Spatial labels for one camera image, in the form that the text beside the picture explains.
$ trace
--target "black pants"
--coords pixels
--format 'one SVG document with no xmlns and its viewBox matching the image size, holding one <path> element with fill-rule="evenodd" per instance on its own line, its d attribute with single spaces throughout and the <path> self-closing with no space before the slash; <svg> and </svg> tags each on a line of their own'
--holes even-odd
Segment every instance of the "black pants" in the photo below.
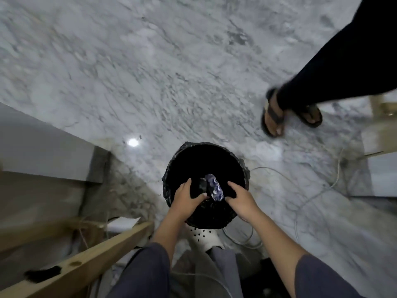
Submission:
<svg viewBox="0 0 397 298">
<path fill-rule="evenodd" d="M 353 21 L 280 88 L 280 108 L 299 109 L 397 88 L 396 3 L 362 0 Z"/>
</svg>

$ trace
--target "floor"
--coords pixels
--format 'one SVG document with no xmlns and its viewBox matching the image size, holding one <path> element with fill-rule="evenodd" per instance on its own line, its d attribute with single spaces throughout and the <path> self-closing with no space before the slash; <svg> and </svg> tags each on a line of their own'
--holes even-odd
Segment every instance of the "floor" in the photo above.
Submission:
<svg viewBox="0 0 397 298">
<path fill-rule="evenodd" d="M 343 175 L 312 198 L 335 182 L 343 148 L 342 166 L 362 154 L 368 100 L 322 105 L 316 130 L 288 116 L 282 139 L 260 128 L 265 91 L 298 72 L 359 2 L 0 0 L 0 102 L 111 150 L 112 194 L 157 224 L 167 212 L 161 177 L 185 141 L 275 169 L 251 172 L 261 208 L 362 295 L 392 297 L 397 218 L 347 199 Z M 360 173 L 354 186 L 371 190 Z"/>
</svg>

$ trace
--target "foil wrapper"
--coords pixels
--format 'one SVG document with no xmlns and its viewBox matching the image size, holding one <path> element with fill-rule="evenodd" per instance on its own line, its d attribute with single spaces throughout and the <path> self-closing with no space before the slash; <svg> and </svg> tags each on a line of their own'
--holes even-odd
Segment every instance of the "foil wrapper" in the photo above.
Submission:
<svg viewBox="0 0 397 298">
<path fill-rule="evenodd" d="M 225 198 L 221 186 L 219 185 L 216 177 L 212 174 L 208 174 L 205 176 L 205 180 L 207 182 L 207 189 L 211 194 L 211 197 L 215 200 L 220 202 Z"/>
</svg>

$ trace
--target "left hand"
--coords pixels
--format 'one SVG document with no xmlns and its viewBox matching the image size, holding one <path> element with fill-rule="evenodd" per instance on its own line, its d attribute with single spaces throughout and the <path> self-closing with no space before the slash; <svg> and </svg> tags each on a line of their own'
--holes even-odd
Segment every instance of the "left hand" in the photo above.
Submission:
<svg viewBox="0 0 397 298">
<path fill-rule="evenodd" d="M 171 213 L 173 217 L 179 218 L 182 222 L 193 214 L 197 206 L 200 205 L 203 200 L 207 199 L 206 193 L 202 193 L 195 199 L 192 199 L 190 197 L 191 183 L 192 179 L 189 178 L 186 183 L 179 186 L 178 190 L 176 190 L 170 211 L 168 212 Z"/>
</svg>

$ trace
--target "black garbage bag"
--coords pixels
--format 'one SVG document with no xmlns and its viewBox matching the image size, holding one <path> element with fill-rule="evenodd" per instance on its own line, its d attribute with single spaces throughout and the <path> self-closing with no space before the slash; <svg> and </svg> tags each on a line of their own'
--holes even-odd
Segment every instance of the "black garbage bag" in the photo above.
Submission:
<svg viewBox="0 0 397 298">
<path fill-rule="evenodd" d="M 191 198 L 203 193 L 200 179 L 207 174 L 216 177 L 225 197 L 236 197 L 235 191 L 227 181 L 232 181 L 248 190 L 250 174 L 242 159 L 238 159 L 229 150 L 216 144 L 186 142 L 172 157 L 162 178 L 163 195 L 167 205 L 171 206 L 176 190 L 189 178 L 192 179 Z M 236 215 L 225 200 L 215 201 L 209 197 L 197 207 L 186 223 L 200 229 L 221 229 L 226 227 Z"/>
</svg>

